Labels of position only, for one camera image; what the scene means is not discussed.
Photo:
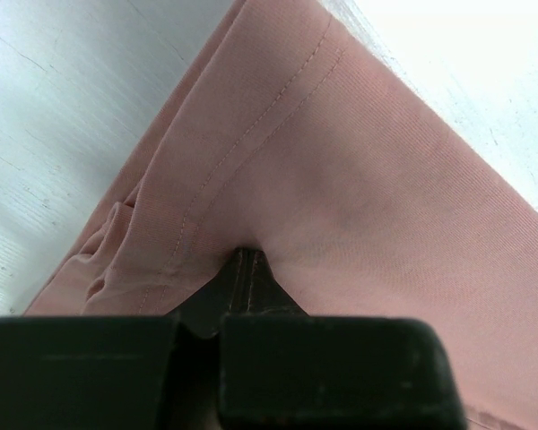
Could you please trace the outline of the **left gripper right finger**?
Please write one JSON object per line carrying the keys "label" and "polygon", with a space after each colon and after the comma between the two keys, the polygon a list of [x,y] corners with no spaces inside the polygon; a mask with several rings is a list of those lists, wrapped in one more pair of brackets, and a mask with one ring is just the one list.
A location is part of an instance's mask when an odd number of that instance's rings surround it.
{"label": "left gripper right finger", "polygon": [[247,314],[307,313],[274,278],[265,253],[245,249],[244,312]]}

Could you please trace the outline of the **pink t shirt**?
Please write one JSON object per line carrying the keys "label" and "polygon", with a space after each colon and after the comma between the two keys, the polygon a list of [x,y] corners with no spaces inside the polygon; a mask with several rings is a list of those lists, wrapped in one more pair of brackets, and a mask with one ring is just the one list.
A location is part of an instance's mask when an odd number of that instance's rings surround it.
{"label": "pink t shirt", "polygon": [[471,427],[538,429],[538,213],[315,1],[231,6],[28,314],[165,314],[244,245],[312,314],[430,324]]}

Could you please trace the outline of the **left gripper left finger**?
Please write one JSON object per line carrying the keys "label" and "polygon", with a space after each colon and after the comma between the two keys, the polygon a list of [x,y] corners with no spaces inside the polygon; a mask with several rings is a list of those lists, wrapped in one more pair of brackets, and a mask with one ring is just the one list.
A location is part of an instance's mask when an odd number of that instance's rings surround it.
{"label": "left gripper left finger", "polygon": [[217,335],[226,314],[245,313],[251,284],[251,250],[237,249],[219,272],[178,307],[180,321],[199,339]]}

